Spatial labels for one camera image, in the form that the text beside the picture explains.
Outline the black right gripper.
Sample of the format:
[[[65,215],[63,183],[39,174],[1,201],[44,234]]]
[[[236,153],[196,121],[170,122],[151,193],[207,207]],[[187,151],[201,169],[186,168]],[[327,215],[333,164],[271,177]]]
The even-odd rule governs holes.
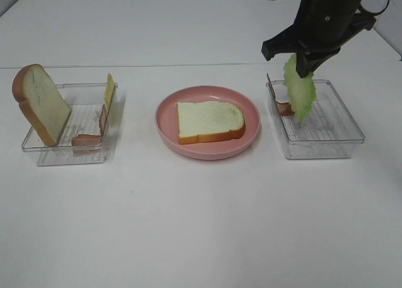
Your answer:
[[[361,9],[361,1],[301,0],[293,24],[263,42],[263,56],[269,61],[280,53],[296,53],[296,72],[307,77],[344,43],[373,27],[374,15]]]

